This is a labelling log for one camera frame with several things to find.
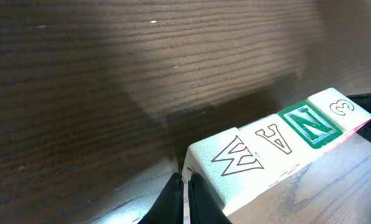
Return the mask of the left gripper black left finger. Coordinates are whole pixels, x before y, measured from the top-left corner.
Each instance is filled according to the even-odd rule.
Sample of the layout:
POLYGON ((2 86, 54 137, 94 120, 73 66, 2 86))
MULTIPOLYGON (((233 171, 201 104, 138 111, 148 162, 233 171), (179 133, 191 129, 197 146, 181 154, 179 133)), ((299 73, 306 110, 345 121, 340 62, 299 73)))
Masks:
POLYGON ((139 224, 183 224, 183 192, 182 176, 175 172, 139 224))

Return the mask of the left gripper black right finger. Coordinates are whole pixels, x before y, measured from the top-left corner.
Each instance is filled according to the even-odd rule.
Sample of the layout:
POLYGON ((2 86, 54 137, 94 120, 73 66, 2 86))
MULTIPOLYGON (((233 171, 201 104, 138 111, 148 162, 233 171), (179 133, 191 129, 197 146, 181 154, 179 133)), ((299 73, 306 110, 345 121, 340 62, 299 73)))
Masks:
POLYGON ((213 199, 208 185, 200 174, 188 182, 191 224, 232 224, 213 199))

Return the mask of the red number 3 block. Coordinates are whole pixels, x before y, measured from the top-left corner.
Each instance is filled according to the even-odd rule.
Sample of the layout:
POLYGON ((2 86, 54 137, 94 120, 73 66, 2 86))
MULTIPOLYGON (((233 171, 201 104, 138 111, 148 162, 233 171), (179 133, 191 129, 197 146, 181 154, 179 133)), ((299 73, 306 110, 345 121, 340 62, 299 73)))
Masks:
POLYGON ((337 146, 371 120, 371 114, 335 88, 328 88, 307 98, 315 108, 326 115, 343 134, 337 146))

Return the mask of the yellow top wooden block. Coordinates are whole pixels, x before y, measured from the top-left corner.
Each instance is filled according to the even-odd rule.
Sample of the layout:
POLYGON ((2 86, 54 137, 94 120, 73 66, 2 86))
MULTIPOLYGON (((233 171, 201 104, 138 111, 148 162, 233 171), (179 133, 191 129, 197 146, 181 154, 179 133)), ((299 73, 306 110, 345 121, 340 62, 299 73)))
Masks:
POLYGON ((252 201, 268 184, 268 170, 237 128, 191 144, 182 174, 186 181, 200 174, 225 215, 252 201))

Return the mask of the soccer ball wooden block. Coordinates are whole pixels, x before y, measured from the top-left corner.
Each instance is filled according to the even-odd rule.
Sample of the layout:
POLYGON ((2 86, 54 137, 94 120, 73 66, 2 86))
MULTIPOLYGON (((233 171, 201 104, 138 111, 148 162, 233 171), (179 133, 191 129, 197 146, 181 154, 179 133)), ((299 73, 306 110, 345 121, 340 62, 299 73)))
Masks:
POLYGON ((289 106, 278 115, 316 155, 330 151, 344 137, 344 131, 308 101, 289 106))

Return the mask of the red A wooden block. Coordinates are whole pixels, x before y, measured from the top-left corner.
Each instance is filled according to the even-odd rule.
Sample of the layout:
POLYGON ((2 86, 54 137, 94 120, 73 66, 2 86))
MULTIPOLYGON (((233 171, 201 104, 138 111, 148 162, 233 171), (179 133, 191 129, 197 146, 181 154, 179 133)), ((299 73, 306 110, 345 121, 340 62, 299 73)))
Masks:
POLYGON ((269 187, 299 171, 316 158, 314 149, 277 114, 247 124, 239 131, 268 171, 269 187))

